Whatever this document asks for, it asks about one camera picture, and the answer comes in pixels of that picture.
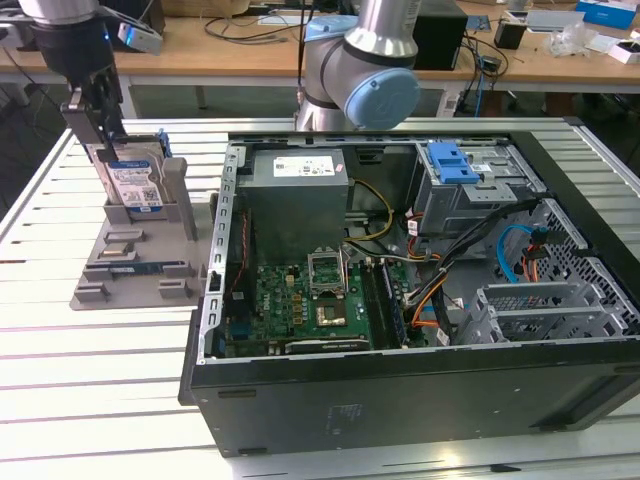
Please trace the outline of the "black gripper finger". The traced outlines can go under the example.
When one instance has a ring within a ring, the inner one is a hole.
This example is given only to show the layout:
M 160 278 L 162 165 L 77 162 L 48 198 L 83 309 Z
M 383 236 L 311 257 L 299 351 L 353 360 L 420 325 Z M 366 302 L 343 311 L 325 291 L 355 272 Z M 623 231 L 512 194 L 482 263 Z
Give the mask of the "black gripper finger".
M 107 150 L 108 130 L 104 107 L 105 98 L 101 93 L 75 88 L 69 101 L 61 106 L 61 113 L 83 145 Z
M 115 146 L 126 135 L 122 123 L 120 104 L 122 92 L 119 77 L 115 69 L 106 69 L 95 77 L 96 98 L 99 101 L 99 111 L 104 140 L 104 153 L 99 155 L 101 160 L 117 160 Z

